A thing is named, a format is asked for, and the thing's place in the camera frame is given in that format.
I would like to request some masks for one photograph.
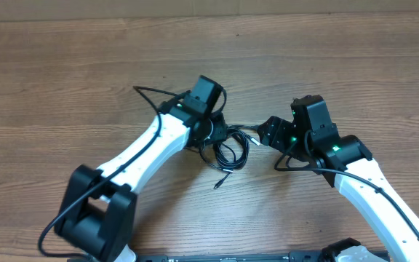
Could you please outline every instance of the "wooden table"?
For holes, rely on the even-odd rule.
[[[199,74],[226,87],[233,124],[291,119],[293,98],[322,95],[419,216],[419,12],[0,23],[0,261],[51,261],[36,240],[71,172],[108,161],[153,118],[132,85],[182,92]],[[280,253],[353,237],[383,249],[323,177],[275,172],[278,157],[253,146],[213,190],[221,172],[173,156],[140,195],[132,248]],[[71,249],[54,234],[45,245]]]

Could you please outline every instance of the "white plastic casing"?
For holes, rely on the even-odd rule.
[[[335,257],[336,262],[386,262],[364,246],[349,247]]]
[[[375,160],[360,159],[348,164],[346,171],[381,187],[419,231],[419,218],[384,178]],[[395,261],[419,262],[417,237],[382,194],[377,194],[373,188],[358,180],[339,174],[335,176],[334,186],[363,215]]]
[[[132,192],[139,194],[153,174],[173,154],[182,150],[186,145],[190,128],[183,125],[182,120],[170,114],[161,115],[162,126],[160,136],[154,141],[150,148],[138,157],[124,171],[114,177],[111,181],[117,185],[129,184]],[[120,155],[98,167],[103,171],[102,176],[107,177],[116,171],[128,159],[132,158],[142,149],[154,136],[158,129],[158,117],[155,117],[151,126]]]

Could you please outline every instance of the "black base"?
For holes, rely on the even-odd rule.
[[[385,261],[391,261],[387,251],[372,252]],[[321,251],[291,251],[285,254],[260,255],[139,255],[137,262],[317,262]]]

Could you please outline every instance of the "black bracket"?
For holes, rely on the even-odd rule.
[[[102,179],[98,170],[85,165],[77,167],[69,180],[60,212]],[[106,183],[92,195],[93,199],[102,195],[110,198],[105,212],[85,199],[56,223],[55,233],[101,262],[114,261],[132,236],[137,195],[130,190],[127,184]]]
[[[372,160],[370,150],[356,136],[339,136],[326,102],[320,95],[294,99],[290,108],[294,116],[292,123],[272,116],[259,126],[257,132],[263,145],[284,153],[295,144],[289,155],[315,168],[345,171],[346,165],[356,160]],[[317,173],[334,187],[335,173]]]
[[[340,252],[350,247],[357,247],[360,245],[361,243],[359,241],[350,237],[348,239],[340,240],[323,248],[318,262],[335,262],[335,257],[337,257]]]
[[[163,102],[159,110],[175,116],[191,128],[187,146],[200,146],[203,142],[210,145],[227,139],[227,125],[222,113],[224,104],[212,112],[221,93],[226,99],[226,91],[221,85],[206,76],[200,76],[191,92],[182,98]]]
[[[297,250],[278,254],[256,255],[139,255],[137,262],[330,262],[331,260],[324,259],[324,255],[330,250],[324,249],[323,252],[318,250]],[[382,258],[383,261],[391,260],[387,251],[373,251],[371,253]]]

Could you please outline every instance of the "black cable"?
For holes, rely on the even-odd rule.
[[[231,147],[227,146],[226,144],[222,142],[214,143],[212,147],[215,152],[216,162],[218,163],[218,165],[216,165],[216,164],[211,163],[204,156],[204,150],[206,148],[206,145],[204,144],[204,142],[203,142],[203,146],[199,147],[200,156],[205,163],[207,163],[210,167],[213,167],[217,170],[227,172],[226,176],[215,184],[214,189],[219,188],[234,170],[243,168],[245,164],[247,163],[248,153],[250,152],[249,141],[252,141],[253,143],[255,142],[252,140],[254,138],[252,138],[247,133],[243,132],[242,130],[238,128],[240,126],[241,125],[231,125],[227,129],[227,138],[232,137],[242,147],[242,155],[238,159],[236,158],[236,153]],[[234,158],[233,160],[229,160],[226,158],[226,156],[223,153],[222,147],[227,148],[232,153],[232,157]]]
[[[364,178],[360,178],[358,175],[351,174],[349,172],[339,171],[339,170],[333,170],[329,168],[315,168],[315,167],[288,167],[288,168],[279,168],[279,163],[285,158],[286,155],[289,154],[289,152],[292,150],[296,143],[293,143],[283,154],[279,159],[276,161],[276,164],[274,164],[274,169],[276,171],[313,171],[313,172],[333,172],[339,175],[344,175],[350,178],[353,178],[355,180],[358,180],[369,187],[373,188],[376,193],[380,193],[383,195],[384,198],[386,198],[389,203],[396,209],[396,211],[401,215],[402,219],[407,223],[407,225],[412,230],[413,234],[417,237],[419,241],[419,232],[415,228],[415,225],[413,225],[412,221],[407,217],[407,215],[404,213],[404,211],[400,208],[400,206],[392,199],[391,196],[389,196],[381,187],[376,186],[374,183],[369,182],[368,180]]]
[[[258,128],[259,128],[260,125],[256,124],[256,125],[250,126],[250,125],[245,125],[245,124],[233,124],[231,126],[232,127],[245,128],[245,129],[248,129],[248,130],[254,130],[254,131],[256,131],[256,130],[258,130]]]
[[[211,113],[210,118],[212,118],[212,117],[214,117],[214,116],[217,116],[217,115],[221,114],[221,113],[223,112],[224,106],[226,106],[226,101],[227,101],[227,92],[226,92],[226,90],[224,89],[224,87],[221,87],[221,91],[223,92],[223,96],[224,96],[224,102],[223,102],[223,105],[222,105],[221,107],[219,107],[219,109],[218,109],[218,110],[216,110],[216,111],[212,112],[212,113]]]
[[[292,159],[292,156],[289,156],[288,158],[287,158],[287,161],[285,162],[285,166],[286,167],[290,167],[289,166],[289,162],[290,162],[290,160]]]
[[[156,112],[156,115],[158,116],[158,129],[154,133],[154,136],[150,139],[150,141],[142,148],[136,155],[134,155],[131,159],[127,160],[123,165],[121,165],[116,171],[111,173],[108,177],[104,178],[101,182],[87,190],[85,193],[83,193],[76,201],[72,202],[68,207],[66,207],[62,212],[60,212],[51,222],[49,222],[48,226],[43,230],[43,232],[40,234],[40,237],[38,239],[38,249],[40,253],[46,257],[51,258],[83,258],[84,260],[89,260],[91,257],[87,254],[82,253],[48,253],[43,248],[43,240],[48,234],[49,230],[58,223],[61,219],[65,217],[65,215],[72,210],[75,206],[80,204],[82,201],[84,201],[87,197],[91,196],[95,191],[97,191],[99,188],[104,186],[108,181],[113,179],[116,175],[118,175],[120,172],[125,170],[130,164],[132,164],[138,157],[140,157],[145,151],[150,148],[150,146],[153,144],[153,142],[159,137],[159,133],[161,132],[161,126],[162,126],[162,120],[161,115],[159,114],[158,108],[154,105],[154,103],[140,90],[148,90],[148,91],[154,91],[154,92],[160,92],[166,95],[174,95],[176,98],[183,98],[183,96],[186,93],[183,93],[181,95],[176,95],[171,92],[163,91],[163,90],[155,90],[153,88],[148,87],[133,87],[135,91],[138,92],[150,104],[150,106],[153,108],[153,110]]]

